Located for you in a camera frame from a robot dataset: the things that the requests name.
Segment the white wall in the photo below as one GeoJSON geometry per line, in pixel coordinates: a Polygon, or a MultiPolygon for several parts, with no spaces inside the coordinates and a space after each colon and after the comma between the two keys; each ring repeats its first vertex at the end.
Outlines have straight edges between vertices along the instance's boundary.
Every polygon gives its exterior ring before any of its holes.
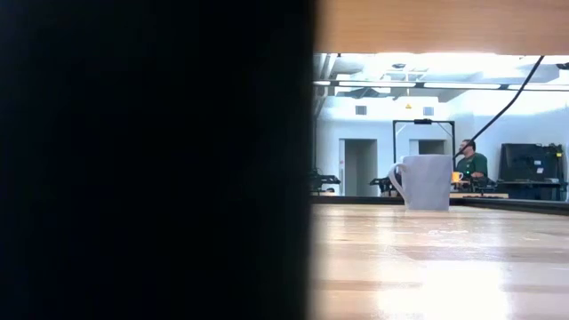
{"type": "Polygon", "coordinates": [[[327,97],[319,120],[340,121],[391,121],[394,119],[422,119],[423,107],[434,107],[433,120],[446,120],[449,109],[444,103],[438,102],[438,97],[399,97],[362,98],[327,97]],[[367,115],[356,115],[356,106],[367,106],[367,115]]]}
{"type": "MultiPolygon", "coordinates": [[[[391,121],[319,121],[317,124],[317,167],[323,174],[340,176],[340,139],[377,140],[377,178],[387,177],[393,164],[391,121]]],[[[409,154],[410,140],[447,140],[450,137],[438,125],[409,124],[397,135],[397,157],[409,154]]]]}
{"type": "MultiPolygon", "coordinates": [[[[456,122],[456,140],[471,138],[513,98],[514,92],[468,91],[447,105],[456,122]]],[[[477,151],[488,158],[488,176],[496,180],[502,143],[561,144],[569,148],[569,92],[522,92],[515,104],[477,138],[477,151]]]]}

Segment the table surface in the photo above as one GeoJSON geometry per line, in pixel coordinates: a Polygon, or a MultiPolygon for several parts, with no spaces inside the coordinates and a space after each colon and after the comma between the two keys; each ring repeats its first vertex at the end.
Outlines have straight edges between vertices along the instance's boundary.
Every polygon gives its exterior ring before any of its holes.
{"type": "Polygon", "coordinates": [[[569,218],[314,206],[314,319],[566,319],[569,218]]]}
{"type": "Polygon", "coordinates": [[[498,184],[533,184],[533,185],[564,185],[564,182],[551,182],[551,181],[498,181],[498,184]]]}
{"type": "MultiPolygon", "coordinates": [[[[384,191],[381,193],[381,196],[389,197],[389,192],[384,191]]],[[[391,190],[391,196],[397,196],[397,192],[395,190],[391,190]]],[[[507,193],[498,193],[498,192],[451,192],[449,197],[451,198],[463,198],[463,197],[472,197],[472,196],[485,196],[485,197],[499,197],[502,199],[508,199],[509,195],[507,193]]]]}

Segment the black equipment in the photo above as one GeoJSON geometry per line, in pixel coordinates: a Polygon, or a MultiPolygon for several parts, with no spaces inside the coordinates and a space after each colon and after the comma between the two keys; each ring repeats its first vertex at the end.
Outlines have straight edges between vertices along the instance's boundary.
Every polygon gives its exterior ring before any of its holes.
{"type": "Polygon", "coordinates": [[[469,177],[470,183],[466,186],[471,192],[492,193],[496,191],[496,182],[488,177],[469,177]]]}
{"type": "Polygon", "coordinates": [[[563,200],[562,158],[561,145],[502,144],[499,190],[512,199],[563,200]]]}
{"type": "Polygon", "coordinates": [[[504,143],[501,145],[499,181],[563,180],[561,146],[504,143]]]}
{"type": "Polygon", "coordinates": [[[323,175],[318,173],[318,169],[312,169],[309,173],[310,191],[322,192],[323,184],[337,184],[341,183],[340,179],[335,175],[323,175]]]}
{"type": "MultiPolygon", "coordinates": [[[[396,173],[395,179],[401,185],[401,174],[396,173]]],[[[375,178],[370,181],[370,186],[378,186],[380,188],[381,193],[387,191],[389,192],[389,196],[391,196],[391,191],[397,192],[397,190],[395,189],[395,187],[393,187],[393,184],[391,183],[391,180],[389,178],[375,178]]]]}

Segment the black foreground object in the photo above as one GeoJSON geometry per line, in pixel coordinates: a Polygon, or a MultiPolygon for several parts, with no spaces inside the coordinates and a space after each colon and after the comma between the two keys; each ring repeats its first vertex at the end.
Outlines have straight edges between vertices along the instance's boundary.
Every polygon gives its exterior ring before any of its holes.
{"type": "Polygon", "coordinates": [[[306,318],[313,11],[3,1],[0,318],[306,318]]]}

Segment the ceiling vent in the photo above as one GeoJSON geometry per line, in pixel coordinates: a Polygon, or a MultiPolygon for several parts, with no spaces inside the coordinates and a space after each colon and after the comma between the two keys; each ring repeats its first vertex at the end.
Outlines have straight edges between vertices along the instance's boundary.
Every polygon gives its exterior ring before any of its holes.
{"type": "Polygon", "coordinates": [[[435,115],[435,107],[423,107],[423,115],[424,116],[434,116],[435,115]]]}
{"type": "Polygon", "coordinates": [[[356,106],[356,115],[357,116],[367,115],[367,106],[356,106]]]}
{"type": "Polygon", "coordinates": [[[337,97],[350,97],[350,98],[354,98],[354,99],[385,98],[385,97],[389,96],[389,93],[391,92],[390,88],[381,88],[381,89],[387,89],[387,90],[385,92],[383,92],[382,90],[380,90],[378,92],[375,90],[375,88],[359,88],[359,89],[352,90],[350,92],[338,92],[336,94],[336,96],[337,97]]]}

